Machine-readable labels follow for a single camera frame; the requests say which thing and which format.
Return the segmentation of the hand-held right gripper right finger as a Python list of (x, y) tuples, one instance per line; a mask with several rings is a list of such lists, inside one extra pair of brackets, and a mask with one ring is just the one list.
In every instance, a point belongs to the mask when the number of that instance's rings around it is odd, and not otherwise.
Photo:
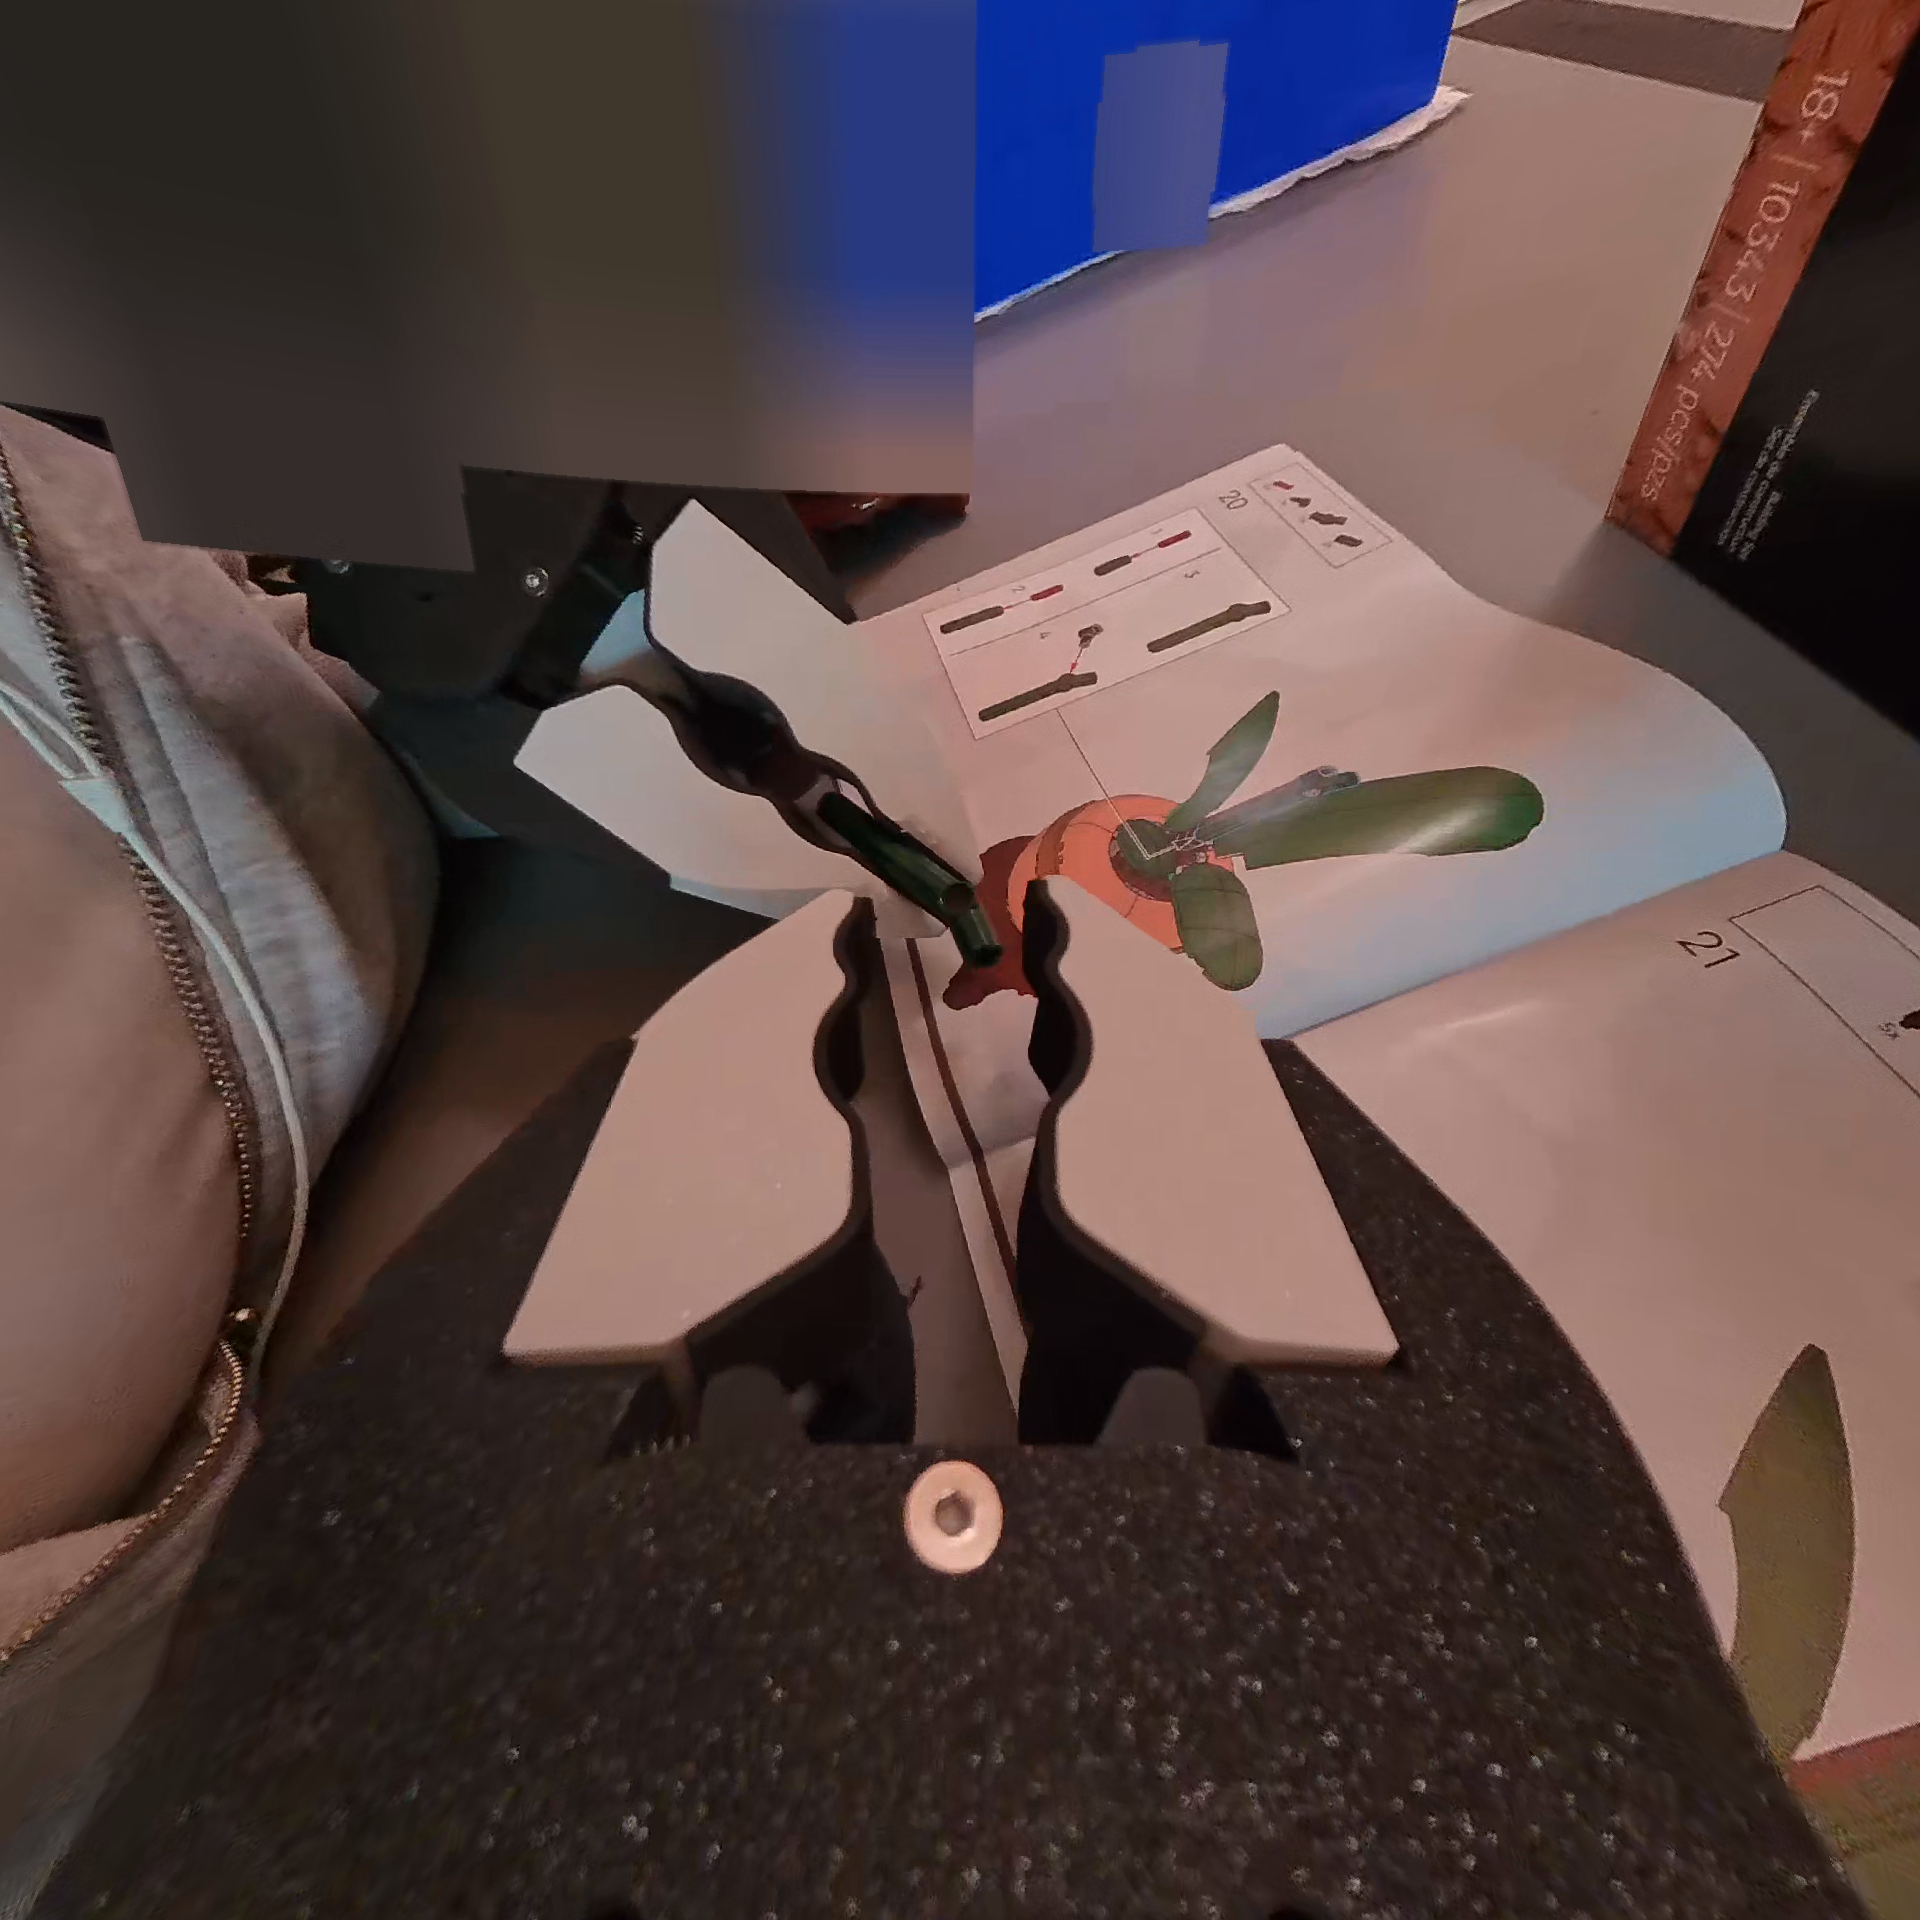
[(1247, 1010), (1069, 878), (1027, 887), (1029, 1196), (1203, 1353), (1380, 1370), (1399, 1340)]

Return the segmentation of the dark green toy stem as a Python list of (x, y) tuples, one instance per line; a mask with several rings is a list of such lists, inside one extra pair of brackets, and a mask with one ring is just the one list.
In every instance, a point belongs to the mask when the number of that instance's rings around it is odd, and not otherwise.
[(945, 856), (837, 790), (820, 795), (815, 817), (847, 846), (855, 865), (946, 929), (966, 969), (990, 969), (1004, 959), (973, 883)]

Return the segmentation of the grey desk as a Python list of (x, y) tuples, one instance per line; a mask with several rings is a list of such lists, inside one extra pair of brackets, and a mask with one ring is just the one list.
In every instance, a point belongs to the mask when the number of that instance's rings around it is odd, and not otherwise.
[[(853, 609), (1292, 443), (1482, 600), (1703, 691), (1780, 780), (1791, 849), (1915, 921), (1915, 740), (1603, 520), (1756, 108), (1474, 40), (1445, 78), (1469, 102), (1406, 150), (990, 320), (971, 513), (858, 555)], [(749, 930), (586, 846), (445, 844), (417, 1012), (327, 1168), (276, 1378), (598, 1048)]]

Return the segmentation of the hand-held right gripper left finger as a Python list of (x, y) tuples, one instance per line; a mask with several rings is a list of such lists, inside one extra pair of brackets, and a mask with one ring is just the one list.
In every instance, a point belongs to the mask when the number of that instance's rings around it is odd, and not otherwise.
[(638, 1031), (507, 1361), (913, 1366), (855, 1112), (871, 923), (828, 891)]

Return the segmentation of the blue plastic bin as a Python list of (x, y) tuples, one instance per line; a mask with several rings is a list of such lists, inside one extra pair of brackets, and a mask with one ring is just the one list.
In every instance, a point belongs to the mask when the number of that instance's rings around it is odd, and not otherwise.
[(977, 14), (977, 310), (1429, 104), (1439, 3), (990, 3)]

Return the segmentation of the black orchid toy set box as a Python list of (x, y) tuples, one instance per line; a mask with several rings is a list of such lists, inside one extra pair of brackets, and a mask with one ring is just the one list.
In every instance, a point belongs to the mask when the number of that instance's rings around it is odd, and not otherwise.
[(1915, 732), (1918, 4), (1804, 4), (1610, 521)]

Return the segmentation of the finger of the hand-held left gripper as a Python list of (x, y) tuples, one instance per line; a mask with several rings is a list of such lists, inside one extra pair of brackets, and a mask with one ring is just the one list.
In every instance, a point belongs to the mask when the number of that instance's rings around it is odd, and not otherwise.
[(686, 668), (765, 695), (804, 750), (841, 762), (881, 811), (978, 870), (978, 840), (925, 688), (702, 500), (653, 543), (650, 640)]
[(605, 687), (541, 711), (514, 768), (687, 897), (779, 921), (815, 897), (846, 891), (874, 900), (885, 939), (942, 932), (847, 856), (795, 838), (765, 800), (709, 780), (633, 688)]

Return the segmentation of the open building instruction booklet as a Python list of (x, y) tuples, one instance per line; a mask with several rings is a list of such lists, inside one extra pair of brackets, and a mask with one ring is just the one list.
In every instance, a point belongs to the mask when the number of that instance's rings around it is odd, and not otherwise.
[(1915, 1916), (1915, 929), (1785, 851), (1660, 668), (1457, 585), (1292, 448), (855, 634), (1005, 956), (886, 956), (1007, 1385), (1031, 880), (1307, 1060), (1506, 1257), (1651, 1468), (1769, 1753)]

